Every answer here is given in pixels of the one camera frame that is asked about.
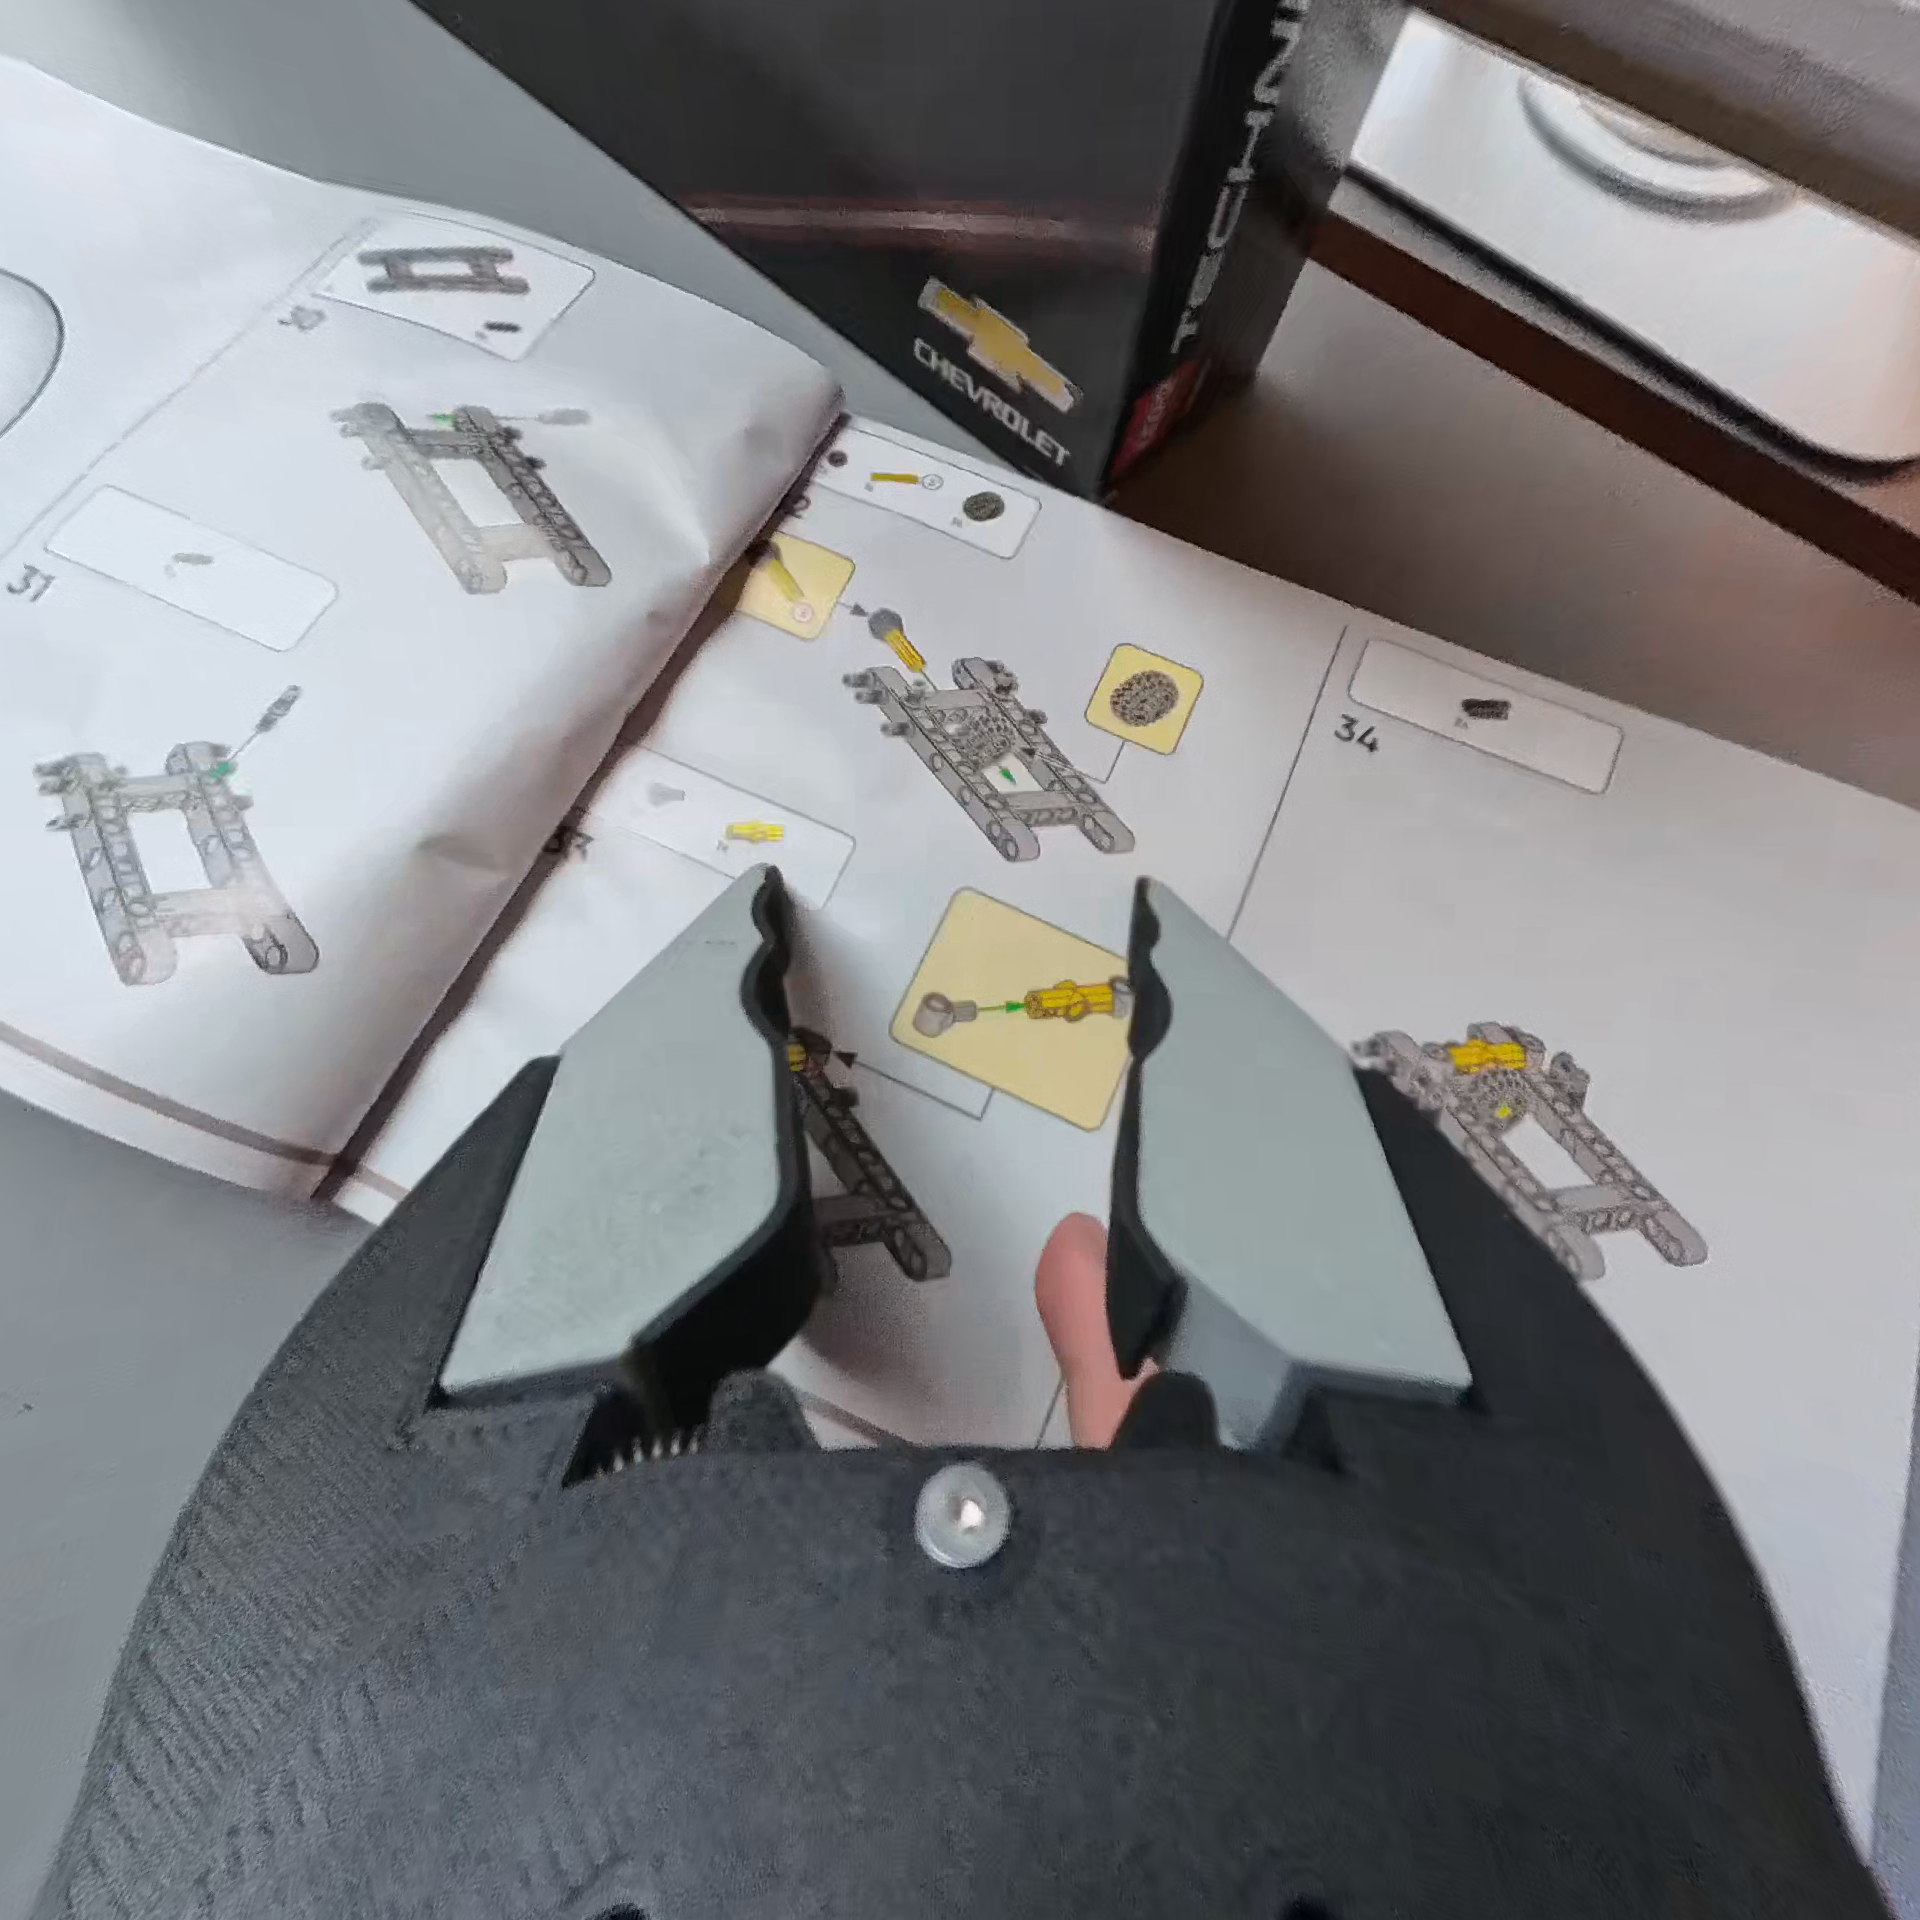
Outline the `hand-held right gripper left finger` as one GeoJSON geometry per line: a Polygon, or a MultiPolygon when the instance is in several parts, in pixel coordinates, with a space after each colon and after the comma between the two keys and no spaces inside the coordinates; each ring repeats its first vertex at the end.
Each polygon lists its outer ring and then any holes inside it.
{"type": "Polygon", "coordinates": [[[609,1387],[643,1429],[805,1327],[823,1253],[787,1063],[789,901],[736,876],[560,1051],[441,1368],[460,1407],[609,1387]]]}

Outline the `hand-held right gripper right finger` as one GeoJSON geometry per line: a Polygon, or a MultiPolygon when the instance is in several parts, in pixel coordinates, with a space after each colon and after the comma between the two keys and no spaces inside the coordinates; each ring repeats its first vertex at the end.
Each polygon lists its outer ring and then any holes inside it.
{"type": "Polygon", "coordinates": [[[1241,1453],[1281,1450],[1321,1391],[1460,1404],[1474,1374],[1346,1051],[1157,878],[1125,980],[1119,1370],[1200,1384],[1241,1453]]]}

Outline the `white instruction booklet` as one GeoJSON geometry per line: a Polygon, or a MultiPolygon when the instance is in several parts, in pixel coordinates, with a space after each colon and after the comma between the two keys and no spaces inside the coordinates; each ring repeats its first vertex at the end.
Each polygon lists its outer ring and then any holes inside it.
{"type": "Polygon", "coordinates": [[[4,1092],[377,1221],[779,867],[798,1018],[942,1250],[779,1368],[1064,1437],[1137,876],[1539,1183],[1872,1831],[1916,1384],[1916,812],[839,427],[629,268],[4,61],[4,1092]]]}

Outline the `black race car lego box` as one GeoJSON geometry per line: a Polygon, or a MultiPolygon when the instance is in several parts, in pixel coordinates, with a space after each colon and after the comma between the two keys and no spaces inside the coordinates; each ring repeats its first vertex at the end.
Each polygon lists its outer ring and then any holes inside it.
{"type": "Polygon", "coordinates": [[[1385,3],[419,3],[995,461],[1079,499],[1257,371],[1385,3]]]}

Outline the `person's right hand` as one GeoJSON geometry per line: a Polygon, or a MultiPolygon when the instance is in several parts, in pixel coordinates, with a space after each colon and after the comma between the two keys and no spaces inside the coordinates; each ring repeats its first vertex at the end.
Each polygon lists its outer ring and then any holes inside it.
{"type": "Polygon", "coordinates": [[[1045,1239],[1033,1275],[1033,1302],[1055,1359],[1068,1437],[1075,1449],[1106,1449],[1140,1388],[1155,1373],[1119,1368],[1106,1302],[1107,1232],[1087,1213],[1065,1214],[1045,1239]]]}

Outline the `white plastic tray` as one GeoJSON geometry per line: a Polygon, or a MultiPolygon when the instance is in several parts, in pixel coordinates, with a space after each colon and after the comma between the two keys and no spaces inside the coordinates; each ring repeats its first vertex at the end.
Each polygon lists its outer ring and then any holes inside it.
{"type": "Polygon", "coordinates": [[[1418,12],[1352,164],[1790,442],[1916,464],[1916,243],[1418,12]]]}

